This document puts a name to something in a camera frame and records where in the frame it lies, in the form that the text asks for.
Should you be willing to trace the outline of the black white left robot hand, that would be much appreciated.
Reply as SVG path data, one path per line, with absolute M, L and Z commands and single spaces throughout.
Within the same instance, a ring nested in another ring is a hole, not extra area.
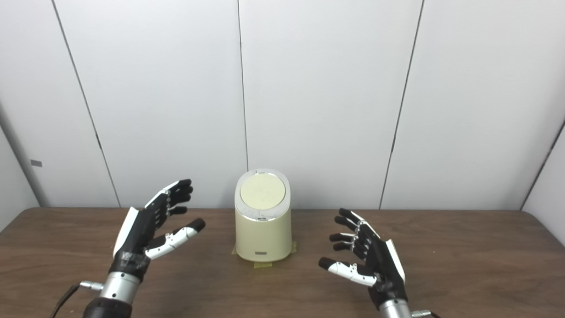
M 125 273 L 143 282 L 152 260 L 199 234 L 206 226 L 203 219 L 195 219 L 172 233 L 155 235 L 171 216 L 188 211 L 181 204 L 190 201 L 192 192 L 192 180 L 182 179 L 160 190 L 143 209 L 131 207 L 117 236 L 109 273 Z

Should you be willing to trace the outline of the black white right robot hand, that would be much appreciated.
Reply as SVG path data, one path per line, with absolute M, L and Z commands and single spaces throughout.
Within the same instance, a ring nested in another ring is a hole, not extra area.
M 382 240 L 363 217 L 339 209 L 335 223 L 346 226 L 353 233 L 335 233 L 329 239 L 335 251 L 351 251 L 363 264 L 337 261 L 322 257 L 318 265 L 324 270 L 368 288 L 369 296 L 377 309 L 387 301 L 407 302 L 405 274 L 393 240 Z

